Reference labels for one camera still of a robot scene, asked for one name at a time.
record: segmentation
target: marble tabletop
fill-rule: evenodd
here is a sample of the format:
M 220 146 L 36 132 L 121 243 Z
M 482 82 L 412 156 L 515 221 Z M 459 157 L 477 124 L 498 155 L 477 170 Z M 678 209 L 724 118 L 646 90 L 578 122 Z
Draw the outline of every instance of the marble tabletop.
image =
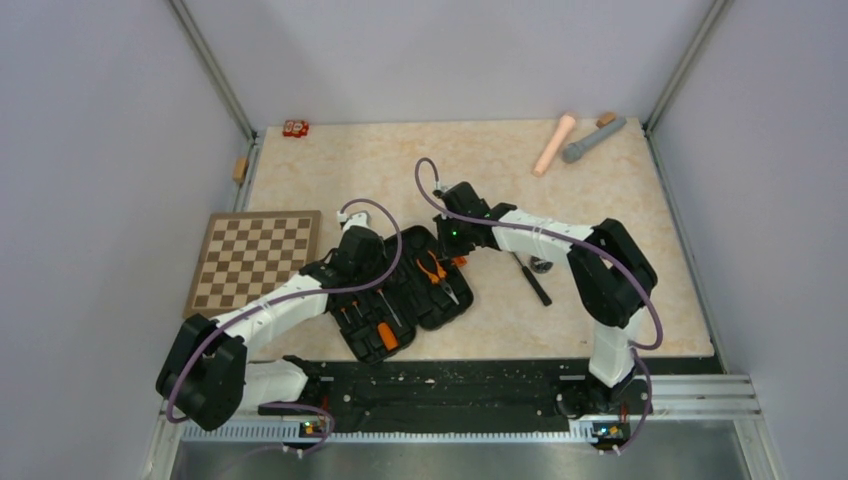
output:
M 490 205 L 507 202 L 534 215 L 594 225 L 607 217 L 621 221 L 654 266 L 659 283 L 652 299 L 660 313 L 665 342 L 646 356 L 696 357 L 713 354 L 706 323 L 637 119 L 575 164 L 554 160 L 547 174 L 530 171 L 556 120 L 311 125 L 308 136 L 287 138 L 281 127 L 266 131 L 248 210 L 321 210 L 318 255 L 341 236 L 335 212 L 349 199 L 367 197 L 385 205 L 401 228 L 424 225 L 435 232 L 435 211 L 415 188 L 413 166 L 422 156 L 438 165 L 445 184 L 470 182 Z M 596 129 L 581 119 L 566 143 Z M 426 185 L 431 184 L 424 170 Z M 371 210 L 372 227 L 392 229 Z M 553 299 L 543 307 L 511 255 L 478 250 L 462 273 L 474 304 L 434 332 L 418 331 L 415 341 L 392 360 L 588 357 L 594 320 L 580 303 L 573 278 L 563 266 L 538 276 Z M 639 338 L 652 341 L 645 321 Z M 353 360 L 328 314 L 307 320 L 279 336 L 262 358 L 298 355 L 312 360 Z

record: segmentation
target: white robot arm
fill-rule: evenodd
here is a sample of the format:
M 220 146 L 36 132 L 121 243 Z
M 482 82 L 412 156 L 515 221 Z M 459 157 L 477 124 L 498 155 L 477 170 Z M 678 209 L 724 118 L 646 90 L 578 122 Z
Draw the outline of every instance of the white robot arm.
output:
M 569 225 L 536 217 L 518 209 L 505 214 L 500 221 L 530 225 L 581 240 L 589 238 L 594 232 L 593 227 L 588 225 Z M 564 240 L 506 227 L 492 227 L 492 234 L 495 236 L 498 249 L 502 251 L 524 253 L 555 264 L 569 265 L 568 254 L 571 251 L 571 244 Z M 612 388 L 619 384 L 633 371 L 633 356 L 628 347 L 630 340 L 634 339 L 639 332 L 643 312 L 644 307 L 639 308 L 624 328 L 602 323 L 595 325 L 589 373 L 607 387 Z
M 594 253 L 574 249 L 568 241 L 541 233 L 542 230 L 559 233 L 609 253 L 631 270 L 650 295 L 657 284 L 656 273 L 621 223 L 606 219 L 596 226 L 569 225 L 531 215 L 514 205 L 502 203 L 489 208 L 467 182 L 443 192 L 437 190 L 437 196 L 449 213 L 492 224 L 470 223 L 444 214 L 436 216 L 440 247 L 446 256 L 465 255 L 476 247 L 491 247 L 570 267 L 583 305 L 597 321 L 589 360 L 590 375 L 611 390 L 632 378 L 634 361 L 630 345 L 645 310 L 638 292 L 621 272 L 605 265 Z
M 386 270 L 383 239 L 369 227 L 367 212 L 344 216 L 342 240 L 328 263 L 313 262 L 276 290 L 247 305 L 211 319 L 189 317 L 177 334 L 156 381 L 165 398 L 201 342 L 217 335 L 177 392 L 175 405 L 205 430 L 214 430 L 239 408 L 300 397 L 307 376 L 286 360 L 248 365 L 264 345 L 298 323 L 327 309 L 327 293 L 297 292 L 334 288 L 373 278 Z M 363 272 L 363 267 L 370 269 Z M 232 320 L 239 321 L 228 325 Z

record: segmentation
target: chessboard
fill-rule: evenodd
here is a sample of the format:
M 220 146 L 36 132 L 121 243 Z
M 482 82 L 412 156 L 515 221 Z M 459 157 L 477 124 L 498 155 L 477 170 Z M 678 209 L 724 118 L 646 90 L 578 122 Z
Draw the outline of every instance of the chessboard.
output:
M 285 283 L 314 260 L 320 224 L 319 211 L 213 214 L 184 318 L 235 310 Z

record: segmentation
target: pliers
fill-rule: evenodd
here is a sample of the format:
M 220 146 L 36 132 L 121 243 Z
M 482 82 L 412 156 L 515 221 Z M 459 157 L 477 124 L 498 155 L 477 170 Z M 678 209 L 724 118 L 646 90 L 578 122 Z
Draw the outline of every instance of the pliers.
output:
M 440 286 L 442 288 L 442 291 L 445 292 L 445 294 L 447 294 L 447 296 L 450 297 L 451 300 L 453 300 L 453 303 L 459 305 L 459 300 L 456 298 L 456 294 L 453 293 L 453 288 L 451 288 L 448 282 L 445 281 L 445 278 L 448 276 L 448 272 L 446 272 L 445 269 L 442 268 L 442 264 L 439 263 L 439 259 L 436 258 L 436 254 L 433 253 L 432 250 L 427 250 L 427 253 L 430 254 L 430 256 L 433 258 L 433 263 L 436 264 L 436 273 L 433 273 L 427 268 L 425 268 L 424 265 L 421 264 L 420 259 L 415 260 L 415 263 L 418 264 L 418 268 L 420 268 L 421 271 L 424 272 L 425 275 L 427 275 L 427 278 L 430 279 L 430 283 L 432 283 L 433 285 Z

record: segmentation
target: gray wall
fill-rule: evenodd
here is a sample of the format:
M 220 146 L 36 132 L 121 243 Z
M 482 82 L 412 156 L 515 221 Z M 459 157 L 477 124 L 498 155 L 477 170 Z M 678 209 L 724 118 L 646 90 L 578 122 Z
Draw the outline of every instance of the gray wall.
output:
M 845 478 L 848 3 L 736 2 L 659 128 L 736 370 L 792 478 Z
M 643 119 L 709 0 L 189 0 L 256 126 Z
M 0 46 L 0 478 L 136 478 L 244 142 L 164 2 L 2 2 Z

